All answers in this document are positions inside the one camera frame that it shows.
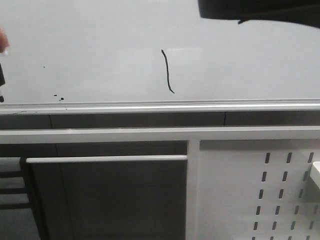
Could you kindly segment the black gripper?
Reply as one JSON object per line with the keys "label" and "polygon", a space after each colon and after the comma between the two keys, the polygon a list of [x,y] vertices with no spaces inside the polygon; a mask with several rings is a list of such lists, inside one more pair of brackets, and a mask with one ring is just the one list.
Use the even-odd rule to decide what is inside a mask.
{"label": "black gripper", "polygon": [[320,27],[318,0],[199,0],[199,15],[205,19],[278,21]]}

